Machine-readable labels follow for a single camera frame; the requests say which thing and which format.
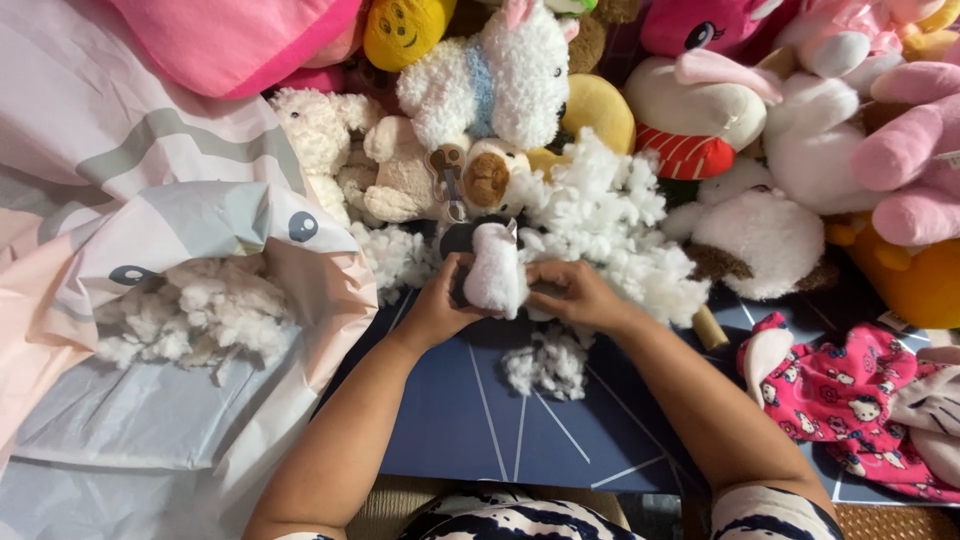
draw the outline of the person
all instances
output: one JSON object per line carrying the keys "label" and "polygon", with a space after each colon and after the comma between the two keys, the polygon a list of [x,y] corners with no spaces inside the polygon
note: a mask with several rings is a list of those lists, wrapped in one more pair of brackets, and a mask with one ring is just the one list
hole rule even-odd
{"label": "person", "polygon": [[[450,254],[406,317],[353,368],[271,478],[244,540],[347,537],[417,360],[486,315],[457,308],[451,297],[458,268],[471,264],[469,254]],[[712,489],[714,539],[843,537],[830,497],[797,445],[671,330],[617,297],[585,262],[531,263],[527,277],[564,291],[532,292],[527,306],[607,334],[632,359]],[[535,501],[502,484],[471,489],[429,505],[400,538],[639,538],[578,504]]]}

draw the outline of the black and white patterned clothing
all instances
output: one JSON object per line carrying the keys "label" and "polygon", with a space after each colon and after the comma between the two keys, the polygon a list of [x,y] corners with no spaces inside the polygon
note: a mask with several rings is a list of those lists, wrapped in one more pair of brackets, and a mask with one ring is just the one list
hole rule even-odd
{"label": "black and white patterned clothing", "polygon": [[[827,513],[807,499],[767,487],[744,487],[713,508],[711,540],[842,540]],[[277,540],[329,540],[315,532]],[[511,486],[444,497],[397,540],[643,540],[574,503],[535,501]]]}

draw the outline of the wooden stick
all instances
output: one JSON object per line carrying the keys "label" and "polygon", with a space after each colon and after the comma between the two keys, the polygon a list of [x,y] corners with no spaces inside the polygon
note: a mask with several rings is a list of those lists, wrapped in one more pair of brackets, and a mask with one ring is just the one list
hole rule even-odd
{"label": "wooden stick", "polygon": [[700,306],[700,309],[693,314],[693,331],[697,332],[700,343],[708,352],[730,344],[730,340],[717,324],[717,320],[713,318],[713,313],[706,304]]}

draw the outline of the cartoon eye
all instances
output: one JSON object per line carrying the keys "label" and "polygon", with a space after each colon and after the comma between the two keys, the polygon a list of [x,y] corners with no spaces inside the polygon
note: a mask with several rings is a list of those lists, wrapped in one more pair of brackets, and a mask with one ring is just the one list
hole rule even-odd
{"label": "cartoon eye", "polygon": [[717,27],[710,21],[704,21],[698,24],[684,41],[684,48],[687,51],[706,47],[708,43],[714,40],[717,34]]}
{"label": "cartoon eye", "polygon": [[305,242],[317,233],[317,219],[309,212],[301,210],[290,216],[287,228],[290,230],[291,240]]}
{"label": "cartoon eye", "polygon": [[151,272],[146,268],[141,266],[134,266],[132,264],[125,264],[123,266],[117,266],[110,272],[110,280],[112,282],[120,283],[121,285],[134,286],[156,276],[156,272]]}

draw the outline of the yellow smiley face plush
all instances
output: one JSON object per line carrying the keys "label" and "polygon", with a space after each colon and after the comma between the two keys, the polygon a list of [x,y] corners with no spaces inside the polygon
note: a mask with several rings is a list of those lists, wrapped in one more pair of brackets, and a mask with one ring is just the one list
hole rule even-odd
{"label": "yellow smiley face plush", "polygon": [[384,71],[399,71],[433,48],[446,32],[457,0],[373,0],[363,48]]}

